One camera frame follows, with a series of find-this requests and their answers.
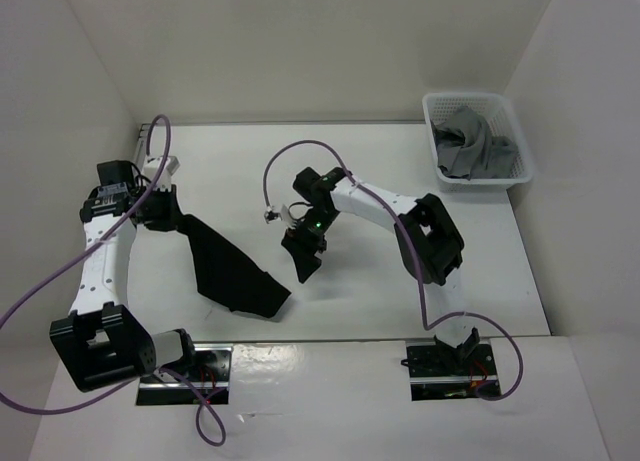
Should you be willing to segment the aluminium table edge rail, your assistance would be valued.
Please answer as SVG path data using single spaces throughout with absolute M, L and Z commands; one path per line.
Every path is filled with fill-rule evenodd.
M 149 123 L 142 124 L 138 132 L 138 139 L 136 141 L 134 155 L 132 158 L 133 163 L 138 168 L 141 168 L 144 165 L 144 162 L 147 158 L 147 141 L 149 128 Z

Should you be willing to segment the white plastic basket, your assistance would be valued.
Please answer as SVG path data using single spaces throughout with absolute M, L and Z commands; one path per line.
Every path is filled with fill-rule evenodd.
M 514 164 L 506 178 L 452 179 L 437 166 L 437 150 L 431 123 L 446 121 L 459 107 L 467 106 L 488 123 L 494 136 L 506 136 L 517 146 Z M 534 173 L 534 164 L 511 102 L 504 96 L 489 92 L 436 92 L 422 99 L 427 143 L 435 166 L 439 189 L 443 192 L 488 192 L 508 190 L 512 186 L 528 183 Z

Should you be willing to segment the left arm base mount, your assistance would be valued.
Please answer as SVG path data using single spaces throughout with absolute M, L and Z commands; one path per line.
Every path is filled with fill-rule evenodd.
M 183 370 L 186 378 L 209 404 L 229 400 L 233 347 L 230 344 L 196 343 L 195 364 Z M 154 373 L 139 381 L 137 406 L 191 406 L 199 399 L 182 381 L 167 373 Z

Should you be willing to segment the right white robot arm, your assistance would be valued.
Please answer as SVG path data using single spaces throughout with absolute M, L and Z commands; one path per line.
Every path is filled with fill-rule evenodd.
M 463 238 L 439 197 L 404 196 L 351 179 L 336 167 L 321 175 L 310 167 L 299 172 L 293 189 L 309 205 L 288 227 L 281 241 L 291 255 L 298 281 L 306 282 L 321 267 L 326 232 L 341 213 L 352 214 L 391 232 L 406 271 L 424 290 L 423 311 L 433 314 L 438 362 L 450 374 L 459 374 L 473 361 L 480 337 L 463 318 L 468 309 L 461 281 Z

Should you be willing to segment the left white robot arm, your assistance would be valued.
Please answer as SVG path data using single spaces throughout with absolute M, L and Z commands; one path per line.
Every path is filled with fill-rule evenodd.
M 80 209 L 86 244 L 81 282 L 69 314 L 50 325 L 50 340 L 76 387 L 89 392 L 164 368 L 180 381 L 198 371 L 199 356 L 182 329 L 150 334 L 128 308 L 128 274 L 137 229 L 177 228 L 176 157 L 143 167 L 109 161 Z

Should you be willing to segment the black skirt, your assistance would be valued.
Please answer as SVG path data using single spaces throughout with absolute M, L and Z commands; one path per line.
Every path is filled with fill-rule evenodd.
M 197 291 L 226 307 L 271 319 L 291 291 L 247 254 L 197 217 L 181 217 L 177 231 L 188 238 Z

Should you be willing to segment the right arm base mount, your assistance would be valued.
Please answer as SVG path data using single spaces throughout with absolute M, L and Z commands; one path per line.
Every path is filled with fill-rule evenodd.
M 449 367 L 434 342 L 409 342 L 400 364 L 407 369 L 412 401 L 477 399 L 502 394 L 493 351 L 481 342 L 458 367 Z

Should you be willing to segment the grey skirt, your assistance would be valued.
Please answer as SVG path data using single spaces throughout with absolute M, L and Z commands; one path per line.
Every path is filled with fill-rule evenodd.
M 459 107 L 444 122 L 431 123 L 437 166 L 451 179 L 507 178 L 518 148 L 506 136 L 494 135 L 487 120 L 468 106 Z

